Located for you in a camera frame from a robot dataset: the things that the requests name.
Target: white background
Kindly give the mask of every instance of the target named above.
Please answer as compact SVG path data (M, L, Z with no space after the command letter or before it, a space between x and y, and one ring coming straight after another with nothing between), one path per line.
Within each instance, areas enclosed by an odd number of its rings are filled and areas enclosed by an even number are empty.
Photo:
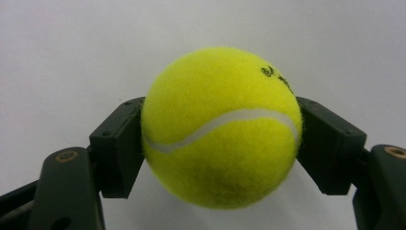
M0 195L39 177L54 151L87 147L120 104L176 58L233 46L274 63L298 96L368 133L406 143L403 0L3 0ZM103 199L107 229L356 229L347 196L322 195L296 163L262 202L237 211L168 194L145 163L129 199Z

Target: tennis ball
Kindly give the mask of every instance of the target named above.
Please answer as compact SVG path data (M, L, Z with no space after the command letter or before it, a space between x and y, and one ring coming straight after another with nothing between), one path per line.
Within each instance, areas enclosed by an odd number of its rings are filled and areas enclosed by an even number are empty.
M269 62L206 48L172 63L152 84L141 117L145 157L165 188L208 208L261 200L286 178L302 116Z

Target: fuzzy felt surface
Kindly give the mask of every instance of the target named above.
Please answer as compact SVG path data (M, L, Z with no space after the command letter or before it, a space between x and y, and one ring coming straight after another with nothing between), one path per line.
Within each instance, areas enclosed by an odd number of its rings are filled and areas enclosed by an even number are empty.
M290 118L227 122L186 146L161 152L147 140L183 140L222 114L267 109ZM245 207L275 190L288 174L302 134L300 108L269 62L235 48L207 48L172 63L152 84L142 110L143 146L161 183L209 208Z

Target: yellow tennis ball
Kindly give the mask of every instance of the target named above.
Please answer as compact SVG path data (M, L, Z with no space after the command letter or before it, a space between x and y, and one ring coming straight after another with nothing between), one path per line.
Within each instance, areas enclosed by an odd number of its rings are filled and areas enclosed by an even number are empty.
M142 109L143 147L161 183L180 198L235 209L286 178L302 134L287 81L269 62L207 48L172 63Z

